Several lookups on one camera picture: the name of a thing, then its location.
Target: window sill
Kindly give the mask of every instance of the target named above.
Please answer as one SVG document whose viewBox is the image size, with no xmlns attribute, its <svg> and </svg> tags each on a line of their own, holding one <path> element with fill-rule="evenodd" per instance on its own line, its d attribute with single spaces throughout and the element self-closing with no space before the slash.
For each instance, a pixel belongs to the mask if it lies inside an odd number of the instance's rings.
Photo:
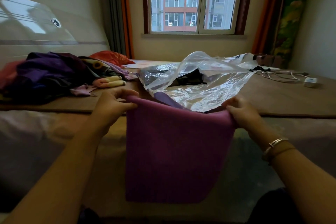
<svg viewBox="0 0 336 224">
<path fill-rule="evenodd" d="M 233 34 L 141 34 L 143 38 L 158 38 L 158 39 L 246 39 L 247 35 L 233 35 Z"/>
</svg>

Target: gray curtain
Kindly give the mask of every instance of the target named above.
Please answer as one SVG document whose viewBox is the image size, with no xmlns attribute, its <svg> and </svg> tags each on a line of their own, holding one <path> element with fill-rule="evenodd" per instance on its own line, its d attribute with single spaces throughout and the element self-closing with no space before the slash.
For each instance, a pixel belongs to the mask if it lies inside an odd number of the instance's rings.
<svg viewBox="0 0 336 224">
<path fill-rule="evenodd" d="M 123 13 L 121 0 L 101 0 L 104 30 L 110 48 L 126 55 Z"/>
</svg>

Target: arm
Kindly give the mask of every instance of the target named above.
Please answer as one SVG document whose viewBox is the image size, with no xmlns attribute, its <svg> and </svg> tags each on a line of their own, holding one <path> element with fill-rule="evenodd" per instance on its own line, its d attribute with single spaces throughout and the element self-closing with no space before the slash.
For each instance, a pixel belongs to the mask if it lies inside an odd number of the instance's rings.
<svg viewBox="0 0 336 224">
<path fill-rule="evenodd" d="M 259 116 L 253 106 L 241 98 L 225 103 L 240 127 L 262 151 L 280 138 Z M 336 223 L 336 179 L 312 163 L 289 142 L 275 146 L 271 165 L 285 184 L 300 215 L 306 223 Z"/>
<path fill-rule="evenodd" d="M 17 205 L 4 224 L 75 224 L 97 147 L 125 111 L 137 107 L 117 98 L 138 95 L 127 89 L 104 92 L 93 113 L 53 165 Z"/>
</svg>

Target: logo on headboard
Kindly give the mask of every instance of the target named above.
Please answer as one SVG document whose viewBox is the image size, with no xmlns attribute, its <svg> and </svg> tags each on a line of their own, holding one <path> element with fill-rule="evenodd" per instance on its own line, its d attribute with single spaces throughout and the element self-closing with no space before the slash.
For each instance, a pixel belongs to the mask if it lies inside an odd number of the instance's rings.
<svg viewBox="0 0 336 224">
<path fill-rule="evenodd" d="M 56 19 L 56 18 L 52 18 L 51 23 L 54 24 L 56 27 L 60 28 L 61 27 L 61 23 Z"/>
</svg>

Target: clear plastic bag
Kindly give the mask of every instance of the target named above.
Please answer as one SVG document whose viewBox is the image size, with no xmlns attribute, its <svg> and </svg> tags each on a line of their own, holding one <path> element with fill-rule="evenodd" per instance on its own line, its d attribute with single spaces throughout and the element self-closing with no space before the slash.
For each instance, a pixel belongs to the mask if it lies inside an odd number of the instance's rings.
<svg viewBox="0 0 336 224">
<path fill-rule="evenodd" d="M 177 64 L 141 69 L 139 78 L 144 88 L 158 100 L 172 106 L 206 112 L 237 95 L 255 73 L 238 66 L 243 61 L 240 56 L 221 59 L 224 58 L 212 58 L 196 51 Z M 168 87 L 176 78 L 196 69 L 203 74 L 202 79 L 207 84 Z"/>
</svg>

